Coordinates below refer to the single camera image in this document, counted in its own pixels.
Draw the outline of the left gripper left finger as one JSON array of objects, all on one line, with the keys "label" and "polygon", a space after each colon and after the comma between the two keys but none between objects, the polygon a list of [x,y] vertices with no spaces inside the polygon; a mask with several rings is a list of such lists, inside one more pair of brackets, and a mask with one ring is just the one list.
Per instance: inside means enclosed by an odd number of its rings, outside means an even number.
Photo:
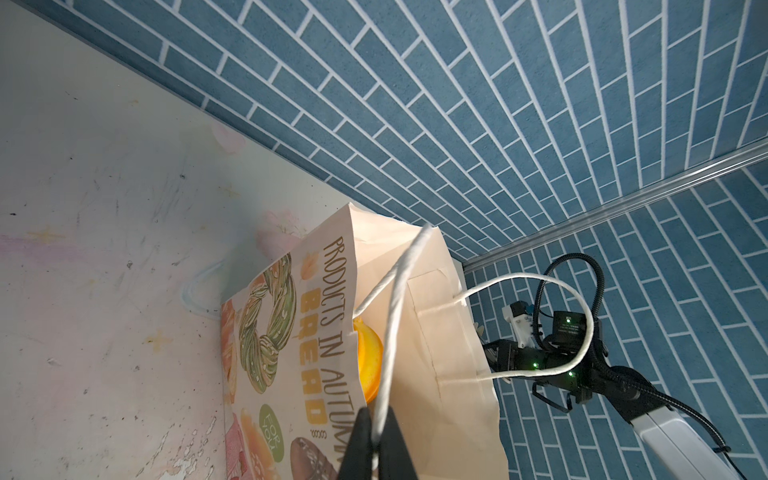
[{"label": "left gripper left finger", "polygon": [[338,480],[371,480],[374,447],[372,420],[367,407],[358,411],[349,442],[340,465]]}]

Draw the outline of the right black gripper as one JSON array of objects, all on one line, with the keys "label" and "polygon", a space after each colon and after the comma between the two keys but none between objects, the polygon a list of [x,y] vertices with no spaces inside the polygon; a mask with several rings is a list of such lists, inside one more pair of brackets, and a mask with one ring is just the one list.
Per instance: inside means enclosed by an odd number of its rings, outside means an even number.
[{"label": "right black gripper", "polygon": [[513,340],[495,340],[482,345],[490,370],[533,371],[540,369],[540,351],[533,347],[519,347]]}]

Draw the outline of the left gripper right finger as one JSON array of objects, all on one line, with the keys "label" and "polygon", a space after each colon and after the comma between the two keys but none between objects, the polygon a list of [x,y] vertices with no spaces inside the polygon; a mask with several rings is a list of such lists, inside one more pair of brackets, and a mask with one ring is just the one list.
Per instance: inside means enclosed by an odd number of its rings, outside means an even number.
[{"label": "left gripper right finger", "polygon": [[392,407],[388,408],[378,447],[381,480],[417,480],[418,475]]}]

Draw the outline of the white printed paper bag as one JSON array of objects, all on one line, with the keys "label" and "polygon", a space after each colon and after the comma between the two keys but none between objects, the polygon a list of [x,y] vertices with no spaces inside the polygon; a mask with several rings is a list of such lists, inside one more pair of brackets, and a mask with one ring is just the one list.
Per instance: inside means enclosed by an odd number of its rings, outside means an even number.
[{"label": "white printed paper bag", "polygon": [[[418,479],[505,479],[494,373],[435,227],[346,205],[221,307],[228,479],[337,479],[358,411],[371,414],[372,478],[392,407]],[[376,399],[358,372],[361,318],[383,345]]]}]

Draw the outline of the large orange oval bread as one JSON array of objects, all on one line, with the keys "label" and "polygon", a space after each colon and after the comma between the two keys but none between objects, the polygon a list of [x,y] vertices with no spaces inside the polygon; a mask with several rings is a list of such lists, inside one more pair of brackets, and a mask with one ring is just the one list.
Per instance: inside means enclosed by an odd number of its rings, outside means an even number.
[{"label": "large orange oval bread", "polygon": [[379,390],[383,359],[383,345],[378,334],[361,318],[354,320],[357,332],[358,372],[367,403],[373,402]]}]

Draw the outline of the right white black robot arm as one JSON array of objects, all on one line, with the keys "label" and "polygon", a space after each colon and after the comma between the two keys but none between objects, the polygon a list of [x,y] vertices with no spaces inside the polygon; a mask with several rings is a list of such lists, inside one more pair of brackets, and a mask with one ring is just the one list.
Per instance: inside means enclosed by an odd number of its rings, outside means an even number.
[{"label": "right white black robot arm", "polygon": [[[586,316],[556,311],[553,331],[546,339],[551,350],[520,347],[514,340],[483,345],[491,371],[543,371],[572,360],[586,334]],[[706,417],[687,404],[656,389],[636,370],[606,363],[602,341],[591,341],[590,351],[574,368],[558,375],[537,377],[532,395],[548,406],[570,413],[573,406],[605,397],[632,426],[640,439],[678,479],[742,479],[729,457],[731,448]]]}]

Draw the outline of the right aluminium corner post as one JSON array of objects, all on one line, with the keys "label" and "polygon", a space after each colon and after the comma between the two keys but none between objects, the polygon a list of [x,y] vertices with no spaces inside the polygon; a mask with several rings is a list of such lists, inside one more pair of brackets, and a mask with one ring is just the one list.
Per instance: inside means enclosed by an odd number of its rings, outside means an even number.
[{"label": "right aluminium corner post", "polygon": [[546,245],[560,237],[591,228],[604,221],[628,214],[663,198],[671,197],[684,190],[691,189],[766,159],[767,139],[763,138],[711,161],[699,164],[695,168],[686,170],[671,178],[644,187],[630,195],[614,199],[601,205],[599,208],[583,212],[536,234],[515,240],[510,245],[499,247],[487,254],[468,260],[463,263],[463,271],[470,273],[478,269],[484,269],[486,266],[494,264],[499,260],[519,255],[522,252]]}]

